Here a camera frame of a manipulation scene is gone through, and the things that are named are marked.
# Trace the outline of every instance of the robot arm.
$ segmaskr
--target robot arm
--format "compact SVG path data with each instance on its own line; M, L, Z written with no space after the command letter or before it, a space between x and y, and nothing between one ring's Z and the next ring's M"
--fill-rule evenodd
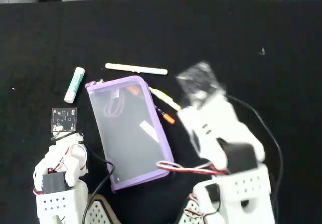
M178 117L196 153L217 169L229 172L194 187L199 211L194 216L195 223L201 217L207 224L273 224L271 186L267 167L262 164L262 144L239 121L207 63L197 64L177 79L190 100L190 106L179 111ZM183 213L179 224L186 222Z
M67 136L61 132L54 138ZM79 224L87 204L88 189L79 179L88 172L83 137L73 134L52 145L33 174L40 224Z
M196 106L186 107L178 112L178 117L197 154L209 159L219 170L227 168L228 159L218 139L235 144L248 143L253 147L259 162L265 158L262 144L238 120L232 104L224 95L214 96L201 109Z

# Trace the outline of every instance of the glue stick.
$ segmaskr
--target glue stick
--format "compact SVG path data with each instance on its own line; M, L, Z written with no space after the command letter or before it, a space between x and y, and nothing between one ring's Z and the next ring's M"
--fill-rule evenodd
M77 67L74 76L71 79L69 88L66 92L65 102L73 103L77 90L79 88L80 82L82 81L85 70L83 68Z

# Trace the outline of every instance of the white label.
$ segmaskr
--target white label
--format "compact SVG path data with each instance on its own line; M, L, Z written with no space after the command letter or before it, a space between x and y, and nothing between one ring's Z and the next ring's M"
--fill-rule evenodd
M118 98L120 96L120 89L114 89L111 93L111 99Z
M140 124L140 127L147 133L150 135L150 137L152 137L156 142L159 142L158 138L157 138L157 134L156 134L156 130L147 122L147 121L143 121Z

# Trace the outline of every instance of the small black circuit board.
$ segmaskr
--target small black circuit board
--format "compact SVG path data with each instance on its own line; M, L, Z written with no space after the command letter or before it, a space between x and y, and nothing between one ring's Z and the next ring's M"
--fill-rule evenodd
M77 108L53 108L51 112L51 132L76 131Z

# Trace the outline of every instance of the white stick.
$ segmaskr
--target white stick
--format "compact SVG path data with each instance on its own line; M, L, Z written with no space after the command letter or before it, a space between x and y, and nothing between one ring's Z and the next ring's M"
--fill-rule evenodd
M115 70L123 70L123 71L131 71L137 73L148 73L148 74L168 74L166 69L158 69L158 68L150 68L150 67L140 67L134 65L125 65L125 64L105 64L106 69L115 69Z

